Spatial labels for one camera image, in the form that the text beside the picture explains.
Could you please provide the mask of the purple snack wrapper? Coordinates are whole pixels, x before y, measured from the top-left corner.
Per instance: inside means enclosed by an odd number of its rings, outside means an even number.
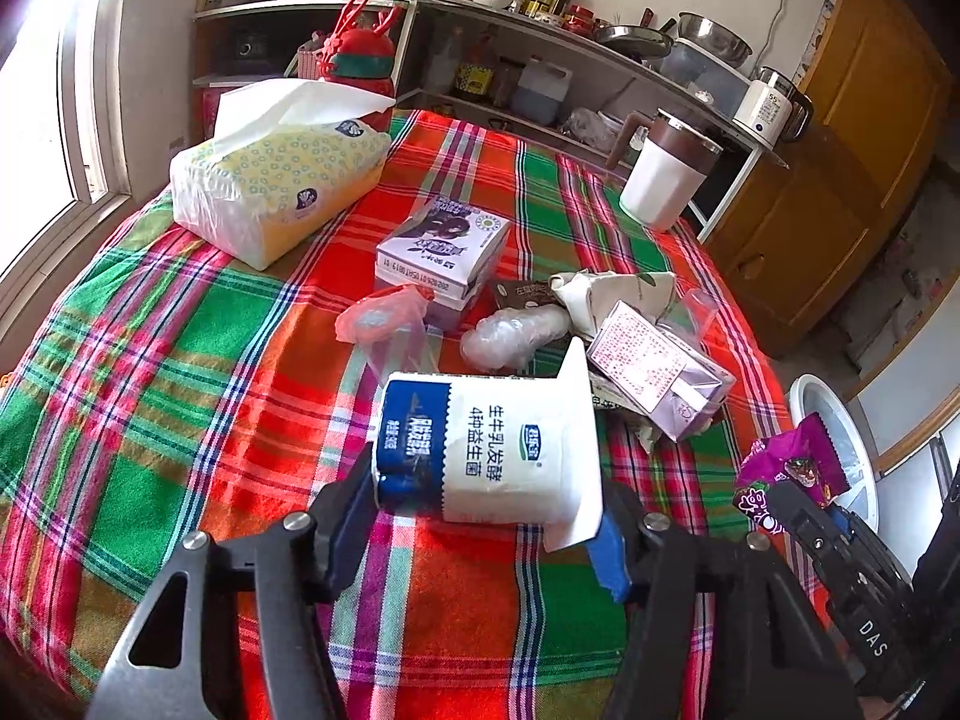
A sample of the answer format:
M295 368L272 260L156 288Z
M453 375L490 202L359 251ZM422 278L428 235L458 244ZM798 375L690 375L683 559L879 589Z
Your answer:
M795 481L825 509L850 490L823 419L812 413L794 429L757 439L740 465L732 505L770 535L784 532L768 507L768 491L780 481Z

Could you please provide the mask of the pink white milk carton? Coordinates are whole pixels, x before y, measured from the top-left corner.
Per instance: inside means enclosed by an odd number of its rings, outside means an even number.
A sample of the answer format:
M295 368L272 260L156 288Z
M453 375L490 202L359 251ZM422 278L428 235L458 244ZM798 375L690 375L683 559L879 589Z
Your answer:
M619 301L589 348L590 364L674 442L703 433L736 378Z

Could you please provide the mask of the clear cup red lid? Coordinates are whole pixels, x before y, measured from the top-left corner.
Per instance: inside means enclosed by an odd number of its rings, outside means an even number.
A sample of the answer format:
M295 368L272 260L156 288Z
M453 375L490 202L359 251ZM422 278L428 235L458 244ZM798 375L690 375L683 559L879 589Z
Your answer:
M434 291L421 284L398 284L360 299L335 319L335 338L363 353L384 387L395 372L436 374L438 359L425 319Z

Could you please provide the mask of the white paper leaf bag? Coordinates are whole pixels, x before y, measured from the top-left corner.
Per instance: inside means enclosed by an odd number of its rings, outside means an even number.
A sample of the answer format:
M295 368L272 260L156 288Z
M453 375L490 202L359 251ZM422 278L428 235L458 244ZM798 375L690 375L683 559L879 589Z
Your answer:
M574 333L592 340L619 302L651 322L658 320L674 297L675 275L672 271L622 275L581 270L551 275L548 288L568 312Z

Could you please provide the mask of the small clear plastic cup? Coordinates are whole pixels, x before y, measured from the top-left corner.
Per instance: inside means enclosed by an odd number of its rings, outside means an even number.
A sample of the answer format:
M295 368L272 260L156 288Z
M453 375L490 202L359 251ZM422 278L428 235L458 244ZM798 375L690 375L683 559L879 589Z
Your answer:
M719 305L715 298L703 288L690 288L682 296L690 330L686 338L692 344L703 344L719 316Z

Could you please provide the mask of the metal kitchen shelf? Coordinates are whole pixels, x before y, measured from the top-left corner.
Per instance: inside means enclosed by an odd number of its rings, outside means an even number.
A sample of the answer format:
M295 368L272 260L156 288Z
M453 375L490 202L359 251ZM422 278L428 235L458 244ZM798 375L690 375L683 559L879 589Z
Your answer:
M298 70L298 52L334 31L347 0L260 0L194 18L189 137L212 133L215 99L228 89ZM612 171L605 167L631 112L662 109L722 146L715 169L693 193L685 218L708 238L736 193L771 149L729 115L587 37L469 0L370 0L361 20L402 8L391 29L395 104L431 109L571 156L620 177L630 174L641 140ZM512 114L511 94L527 62L540 57L573 71L568 96L548 127Z

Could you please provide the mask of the red green plaid tablecloth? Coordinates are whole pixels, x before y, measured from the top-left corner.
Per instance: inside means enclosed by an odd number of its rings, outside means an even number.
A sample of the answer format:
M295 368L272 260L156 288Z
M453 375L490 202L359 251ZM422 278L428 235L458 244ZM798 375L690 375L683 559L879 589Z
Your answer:
M781 385L686 227L649 232L576 161L431 112L397 115L381 184L270 270L233 262L156 199L60 294L2 400L2 712L78 717L178 539L256 533L342 478L377 380L335 338L374 251L434 195L511 226L498 275L670 271L718 316L704 346L736 379L719 421L645 449L597 419L607 471L649 509L743 535L732 483L786 431ZM583 551L534 528L384 517L358 582L320 613L355 718L594 718L625 618Z

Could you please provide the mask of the brown coffee sachet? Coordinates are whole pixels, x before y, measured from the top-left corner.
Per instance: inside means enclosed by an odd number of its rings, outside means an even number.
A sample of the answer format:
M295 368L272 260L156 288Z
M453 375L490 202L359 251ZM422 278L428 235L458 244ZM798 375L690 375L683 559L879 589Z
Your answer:
M526 310L540 305L560 304L544 281L493 280L490 288L498 309Z

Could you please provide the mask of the purple milk carton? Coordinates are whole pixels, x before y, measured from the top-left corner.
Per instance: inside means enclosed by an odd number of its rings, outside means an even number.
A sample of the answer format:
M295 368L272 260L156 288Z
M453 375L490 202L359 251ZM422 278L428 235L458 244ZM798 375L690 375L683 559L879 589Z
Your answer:
M464 312L493 275L510 227L493 211L434 197L377 244L374 277L426 286L436 304Z

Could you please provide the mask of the white brown lidded jug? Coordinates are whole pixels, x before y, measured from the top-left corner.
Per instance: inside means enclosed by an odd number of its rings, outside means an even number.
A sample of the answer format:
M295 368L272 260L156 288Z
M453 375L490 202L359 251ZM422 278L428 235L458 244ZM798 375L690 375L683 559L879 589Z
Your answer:
M722 146L665 110L654 117L631 112L608 153L608 171L619 164L641 127L646 138L620 193L620 206L643 226L667 231L715 169Z

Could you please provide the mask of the yellow tissue pack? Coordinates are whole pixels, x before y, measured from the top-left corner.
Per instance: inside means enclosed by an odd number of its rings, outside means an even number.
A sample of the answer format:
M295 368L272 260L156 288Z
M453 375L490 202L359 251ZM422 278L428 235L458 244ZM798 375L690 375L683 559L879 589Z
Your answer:
M391 135L368 119L393 105L324 80L226 91L213 137L171 160L172 218L265 270L379 184Z

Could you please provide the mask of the white plastic jerrycan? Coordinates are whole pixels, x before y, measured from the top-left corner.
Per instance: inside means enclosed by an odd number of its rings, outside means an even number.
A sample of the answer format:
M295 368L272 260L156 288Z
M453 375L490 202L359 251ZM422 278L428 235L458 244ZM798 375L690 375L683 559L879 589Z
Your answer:
M568 96L573 71L532 57L511 94L512 114L548 127L556 121L560 107Z

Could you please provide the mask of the steel frying pan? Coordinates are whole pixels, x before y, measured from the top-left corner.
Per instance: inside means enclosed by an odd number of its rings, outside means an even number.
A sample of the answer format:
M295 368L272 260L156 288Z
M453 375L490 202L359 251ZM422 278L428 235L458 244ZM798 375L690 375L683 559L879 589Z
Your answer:
M647 26L610 25L597 29L594 39L636 62L663 59L674 47L674 39L669 34Z

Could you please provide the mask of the red reindeer water bottle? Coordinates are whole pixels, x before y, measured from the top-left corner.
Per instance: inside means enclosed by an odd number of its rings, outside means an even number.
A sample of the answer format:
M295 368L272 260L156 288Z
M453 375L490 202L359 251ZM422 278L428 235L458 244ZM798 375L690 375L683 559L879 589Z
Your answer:
M395 98L395 44L391 29L402 8L381 10L366 25L361 16L370 0L348 0L325 37L317 59L317 73L324 82L356 86L384 98Z

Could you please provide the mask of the red lidded jar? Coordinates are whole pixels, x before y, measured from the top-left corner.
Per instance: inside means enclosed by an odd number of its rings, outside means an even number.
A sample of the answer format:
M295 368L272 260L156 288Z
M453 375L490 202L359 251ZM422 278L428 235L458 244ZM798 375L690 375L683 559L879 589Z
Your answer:
M592 37L596 31L596 18L589 8L569 5L563 15L562 28L578 36Z

